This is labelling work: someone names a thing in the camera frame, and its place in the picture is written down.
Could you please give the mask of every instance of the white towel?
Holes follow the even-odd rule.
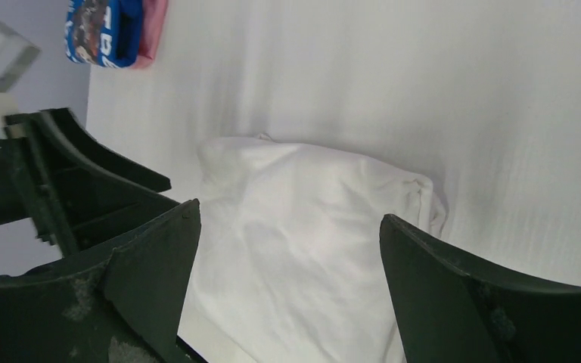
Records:
[[[206,143],[200,164],[197,309],[256,361],[400,361],[378,231],[393,213],[438,236],[445,213],[430,179],[254,138]]]

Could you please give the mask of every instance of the gray floor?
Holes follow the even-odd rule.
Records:
[[[42,49],[39,59],[12,90],[21,112],[70,107],[85,123],[90,69],[65,57],[67,4],[55,0],[0,0],[0,20]],[[20,275],[61,257],[56,247],[36,240],[35,235],[30,220],[0,227],[0,275]]]

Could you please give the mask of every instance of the blue package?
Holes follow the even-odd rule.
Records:
[[[70,0],[66,56],[75,63],[131,66],[139,52],[143,22],[141,0]]]

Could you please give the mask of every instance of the white tabletop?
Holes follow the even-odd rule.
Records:
[[[92,70],[88,129],[181,201],[215,136],[367,154],[433,179],[448,242],[581,284],[581,2],[173,0],[152,68]]]

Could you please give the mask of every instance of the fabric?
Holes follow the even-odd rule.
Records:
[[[137,60],[130,68],[141,69],[154,62],[167,8],[168,0],[144,0],[144,25],[141,30],[139,53]]]
[[[201,195],[199,143],[266,132],[426,175],[444,241],[581,285],[581,2],[216,0],[168,18],[144,72],[92,70],[87,126],[168,196]]]
[[[71,0],[66,55],[75,63],[128,67],[137,59],[143,21],[141,0]]]
[[[396,322],[379,225],[392,213],[439,236],[446,215],[431,180],[254,138],[210,141],[199,156],[196,307],[256,361],[383,361]]]

